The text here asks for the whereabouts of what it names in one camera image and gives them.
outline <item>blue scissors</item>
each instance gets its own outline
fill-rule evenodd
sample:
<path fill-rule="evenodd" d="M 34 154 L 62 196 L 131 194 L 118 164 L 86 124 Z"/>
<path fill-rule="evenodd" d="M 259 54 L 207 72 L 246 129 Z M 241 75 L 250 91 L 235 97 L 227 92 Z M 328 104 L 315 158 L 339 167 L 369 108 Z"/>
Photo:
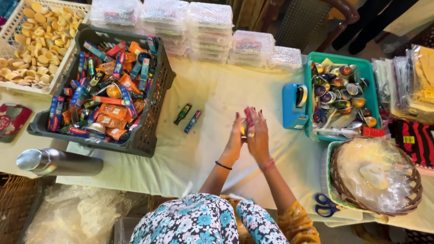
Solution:
<path fill-rule="evenodd" d="M 327 116 L 326 113 L 322 111 L 321 109 L 321 102 L 317 103 L 317 106 L 315 107 L 316 111 L 313 113 L 313 120 L 317 123 L 325 123 L 327 122 Z"/>
<path fill-rule="evenodd" d="M 336 203 L 332 202 L 326 195 L 323 193 L 318 193 L 315 196 L 315 200 L 318 203 L 315 205 L 315 212 L 325 218 L 329 218 L 333 216 L 336 212 L 341 211 L 342 209 L 345 209 L 345 207 L 342 207 L 340 205 L 337 205 Z"/>

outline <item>tape dispenser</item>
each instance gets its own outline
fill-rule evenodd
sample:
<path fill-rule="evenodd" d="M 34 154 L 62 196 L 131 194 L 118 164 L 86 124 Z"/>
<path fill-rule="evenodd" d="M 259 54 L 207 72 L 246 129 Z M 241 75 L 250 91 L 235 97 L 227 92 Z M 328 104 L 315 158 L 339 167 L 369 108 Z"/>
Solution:
<path fill-rule="evenodd" d="M 288 84 L 282 89 L 283 127 L 303 129 L 309 115 L 306 114 L 306 85 Z"/>

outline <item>red and black striped fabric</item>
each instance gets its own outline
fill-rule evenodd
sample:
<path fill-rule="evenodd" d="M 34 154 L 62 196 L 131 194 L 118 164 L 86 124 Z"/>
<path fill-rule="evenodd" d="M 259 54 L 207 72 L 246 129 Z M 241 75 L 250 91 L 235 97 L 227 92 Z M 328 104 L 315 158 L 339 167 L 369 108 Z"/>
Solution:
<path fill-rule="evenodd" d="M 398 119 L 389 121 L 388 126 L 396 145 L 409 155 L 416 165 L 433 167 L 434 125 Z"/>

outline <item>gray plastic crate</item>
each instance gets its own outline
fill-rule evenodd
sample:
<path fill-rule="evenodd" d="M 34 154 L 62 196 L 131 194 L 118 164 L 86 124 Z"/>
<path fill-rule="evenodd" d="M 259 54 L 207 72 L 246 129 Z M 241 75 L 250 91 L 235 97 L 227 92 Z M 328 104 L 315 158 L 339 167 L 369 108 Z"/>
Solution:
<path fill-rule="evenodd" d="M 128 46 L 132 41 L 135 41 L 139 43 L 142 48 L 148 49 L 146 36 L 140 36 L 122 31 L 107 30 L 86 24 L 80 24 L 78 31 L 79 32 L 75 37 L 78 52 L 85 51 L 83 43 L 86 40 L 95 44 L 100 42 L 117 44 L 123 40 Z M 131 131 L 130 139 L 127 142 L 122 145 L 111 142 L 95 143 L 89 142 L 88 140 L 80 137 L 48 132 L 46 128 L 49 118 L 49 108 L 47 108 L 46 111 L 37 113 L 35 115 L 35 118 L 27 127 L 27 132 L 31 135 L 39 135 L 70 142 L 78 142 L 91 148 L 100 148 L 151 158 L 154 155 L 155 146 L 157 144 L 155 131 L 157 129 L 157 123 L 160 117 L 164 96 L 166 95 L 166 91 L 171 88 L 173 80 L 176 76 L 170 67 L 169 60 L 164 50 L 163 41 L 159 38 L 156 38 L 156 42 L 158 43 L 157 66 L 155 68 L 154 81 L 152 82 L 151 86 L 151 91 L 154 91 L 154 94 L 151 95 L 151 93 L 149 93 L 149 98 L 155 99 L 155 104 L 151 105 L 149 109 L 148 106 L 145 107 L 141 115 L 139 125 Z M 62 79 L 62 83 L 60 84 L 56 95 L 62 95 L 62 90 L 64 87 L 71 87 L 70 81 L 72 79 L 76 79 L 77 77 L 78 60 L 79 59 L 77 55 L 75 55 L 67 74 Z"/>

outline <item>stainless steel bottle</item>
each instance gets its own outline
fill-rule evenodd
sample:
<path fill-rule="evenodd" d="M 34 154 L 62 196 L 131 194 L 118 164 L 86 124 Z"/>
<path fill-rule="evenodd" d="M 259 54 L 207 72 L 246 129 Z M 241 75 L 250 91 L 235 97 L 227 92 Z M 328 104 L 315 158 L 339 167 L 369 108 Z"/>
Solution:
<path fill-rule="evenodd" d="M 16 165 L 37 175 L 94 176 L 101 172 L 103 162 L 99 158 L 45 148 L 23 151 Z"/>

